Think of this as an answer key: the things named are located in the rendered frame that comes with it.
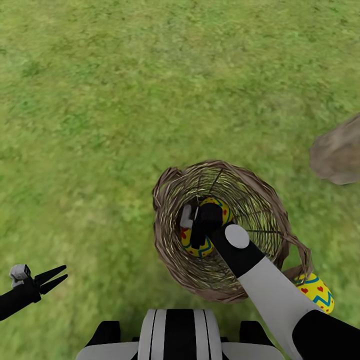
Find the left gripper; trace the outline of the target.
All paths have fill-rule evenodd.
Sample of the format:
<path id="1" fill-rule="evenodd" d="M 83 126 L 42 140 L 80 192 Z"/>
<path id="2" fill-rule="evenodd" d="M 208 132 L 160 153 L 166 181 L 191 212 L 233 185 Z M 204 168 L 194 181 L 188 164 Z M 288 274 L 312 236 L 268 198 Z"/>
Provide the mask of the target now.
<path id="1" fill-rule="evenodd" d="M 66 268 L 66 265 L 57 267 L 37 275 L 34 279 L 29 276 L 23 280 L 22 285 L 12 289 L 4 295 L 0 295 L 0 321 L 4 321 L 18 311 L 26 308 L 31 303 L 41 301 L 41 294 L 47 294 L 50 290 L 64 281 L 68 275 L 65 274 L 51 282 L 46 282 L 60 274 Z"/>

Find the easter egg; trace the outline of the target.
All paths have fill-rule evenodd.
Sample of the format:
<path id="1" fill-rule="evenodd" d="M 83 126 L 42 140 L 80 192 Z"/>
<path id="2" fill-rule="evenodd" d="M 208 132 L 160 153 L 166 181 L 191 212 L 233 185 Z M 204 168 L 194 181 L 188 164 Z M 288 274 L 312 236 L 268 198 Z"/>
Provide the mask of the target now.
<path id="1" fill-rule="evenodd" d="M 298 279 L 301 281 L 304 278 L 305 274 L 302 274 Z M 305 281 L 304 285 L 298 286 L 297 288 L 313 300 L 327 314 L 330 314 L 333 311 L 334 299 L 330 290 L 323 281 L 313 273 L 310 278 Z"/>
<path id="2" fill-rule="evenodd" d="M 190 230 L 189 228 L 180 229 L 180 238 L 182 241 L 182 245 L 191 255 L 198 258 L 203 258 L 211 254 L 215 250 L 215 246 L 208 236 L 205 237 L 205 245 L 200 245 L 199 249 L 192 248 L 192 244 L 190 242 L 191 233 L 192 230 Z"/>
<path id="3" fill-rule="evenodd" d="M 203 201 L 201 201 L 199 204 L 202 206 L 203 204 L 206 203 L 214 203 L 219 205 L 222 208 L 222 224 L 225 225 L 227 223 L 229 223 L 230 221 L 233 221 L 233 210 L 232 208 L 226 204 L 224 201 L 222 201 L 221 199 L 215 198 L 215 197 L 209 197 L 204 199 Z"/>

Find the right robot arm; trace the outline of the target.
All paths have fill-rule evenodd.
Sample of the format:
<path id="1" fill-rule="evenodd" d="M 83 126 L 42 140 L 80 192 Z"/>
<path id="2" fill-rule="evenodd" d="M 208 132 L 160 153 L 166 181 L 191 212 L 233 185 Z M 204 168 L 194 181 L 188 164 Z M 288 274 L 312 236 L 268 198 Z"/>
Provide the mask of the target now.
<path id="1" fill-rule="evenodd" d="M 191 230 L 193 249 L 206 236 L 245 289 L 271 333 L 292 360 L 360 360 L 360 329 L 329 316 L 292 283 L 233 220 L 223 225 L 216 203 L 183 208 L 180 228 Z"/>

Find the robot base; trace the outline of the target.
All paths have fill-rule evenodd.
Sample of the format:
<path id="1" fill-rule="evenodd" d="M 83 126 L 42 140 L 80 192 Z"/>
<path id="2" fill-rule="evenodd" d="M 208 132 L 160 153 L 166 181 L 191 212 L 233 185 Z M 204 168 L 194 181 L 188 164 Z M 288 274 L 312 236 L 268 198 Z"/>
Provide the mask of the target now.
<path id="1" fill-rule="evenodd" d="M 222 360 L 285 360 L 283 354 L 270 342 L 258 321 L 242 321 L 240 342 L 220 337 Z M 118 321 L 103 321 L 91 342 L 82 349 L 75 360 L 138 360 L 140 337 L 120 342 Z"/>

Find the wicker basket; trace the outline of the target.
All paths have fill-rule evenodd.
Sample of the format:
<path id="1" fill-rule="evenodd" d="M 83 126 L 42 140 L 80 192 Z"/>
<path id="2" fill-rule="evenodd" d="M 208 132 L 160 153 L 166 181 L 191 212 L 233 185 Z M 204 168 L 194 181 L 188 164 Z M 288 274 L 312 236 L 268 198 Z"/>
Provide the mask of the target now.
<path id="1" fill-rule="evenodd" d="M 202 184 L 205 169 L 219 169 L 215 178 L 211 179 L 210 186 Z M 219 179 L 223 179 L 224 175 L 227 176 L 228 172 L 235 176 L 231 176 L 231 181 L 227 179 L 226 182 L 220 182 Z M 194 184 L 195 180 L 197 180 L 196 184 Z M 237 185 L 241 180 L 247 189 L 246 193 Z M 238 167 L 220 159 L 207 159 L 187 166 L 181 171 L 177 166 L 170 166 L 163 172 L 151 192 L 155 211 L 154 243 L 159 257 L 168 268 L 172 279 L 185 290 L 213 303 L 240 304 L 250 297 L 240 285 L 235 274 L 226 271 L 229 266 L 225 264 L 218 250 L 214 250 L 205 257 L 195 257 L 186 250 L 181 241 L 179 222 L 184 207 L 192 202 L 201 202 L 208 198 L 217 198 L 228 204 L 226 199 L 228 199 L 230 190 L 240 197 L 231 197 L 230 206 L 236 207 L 239 213 L 236 214 L 234 211 L 232 213 L 236 225 L 239 224 L 239 219 L 245 219 L 246 225 L 250 228 L 252 226 L 250 217 L 260 226 L 262 224 L 260 217 L 263 217 L 265 221 L 263 228 L 257 226 L 256 228 L 247 228 L 246 231 L 256 234 L 257 247 L 280 271 L 289 256 L 291 244 L 298 247 L 301 264 L 284 270 L 282 273 L 293 284 L 304 274 L 304 279 L 295 284 L 296 287 L 303 286 L 314 270 L 311 258 L 312 250 L 300 242 L 296 234 L 291 234 L 291 224 L 282 198 L 274 187 L 266 183 L 251 169 Z M 208 193 L 204 193 L 204 191 Z M 249 203 L 250 197 L 254 196 L 258 210 L 252 209 Z M 242 202 L 245 203 L 248 211 Z M 194 221 L 195 214 L 196 210 L 193 210 L 190 220 Z M 268 235 L 266 241 L 265 235 Z M 279 235 L 280 245 L 278 244 Z M 267 249 L 268 244 L 269 248 Z M 222 274 L 215 275 L 215 272 Z M 213 286 L 217 283 L 221 285 L 224 281 L 226 283 L 221 287 Z"/>

